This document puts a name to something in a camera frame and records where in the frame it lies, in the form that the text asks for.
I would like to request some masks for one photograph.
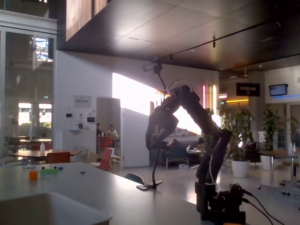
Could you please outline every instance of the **dark ceiling panel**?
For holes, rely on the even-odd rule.
[[[127,37],[152,42],[166,42],[174,36],[183,34],[215,19],[216,17],[211,15],[175,7],[136,29],[128,34]]]
[[[244,68],[300,54],[299,11],[300,0],[112,0],[61,50],[159,57],[219,71]],[[215,48],[205,44],[213,37]]]
[[[253,3],[253,0],[187,0],[178,6],[222,17],[251,3]]]

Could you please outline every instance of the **track light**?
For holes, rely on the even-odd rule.
[[[213,36],[213,38],[214,38],[214,42],[212,43],[212,47],[215,48],[216,47],[216,42],[215,42],[216,36]]]

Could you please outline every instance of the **tv screen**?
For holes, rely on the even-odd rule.
[[[270,96],[286,95],[287,86],[287,84],[278,84],[270,86]]]

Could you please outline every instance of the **black cable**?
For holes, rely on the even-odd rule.
[[[263,204],[261,204],[261,202],[250,192],[243,190],[243,192],[251,197],[254,197],[255,200],[257,200],[257,202],[260,204],[260,206],[263,208],[263,210],[268,214],[269,217],[271,217],[272,219],[274,219],[275,221],[279,222],[282,225],[285,225],[284,223],[282,223],[281,221],[279,221],[278,219],[276,219],[275,217],[273,217],[270,213],[268,213],[268,211],[264,208]]]
[[[281,221],[279,221],[278,219],[274,218],[272,215],[270,215],[270,213],[267,212],[267,210],[263,207],[263,204],[261,204],[261,202],[254,196],[252,195],[252,197],[255,198],[255,200],[257,200],[257,202],[261,205],[261,207],[263,208],[263,210],[269,215],[269,217],[271,217],[272,219],[274,219],[275,221],[279,222],[282,225],[285,225],[284,223],[282,223]]]
[[[274,225],[271,221],[271,219],[263,212],[261,211],[257,206],[255,206],[252,202],[250,202],[247,198],[242,198],[243,202],[248,203],[250,205],[252,205],[254,208],[256,208],[258,211],[260,211],[271,223],[271,225]]]

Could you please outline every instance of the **black sign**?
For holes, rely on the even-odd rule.
[[[259,83],[236,83],[236,96],[260,96]]]

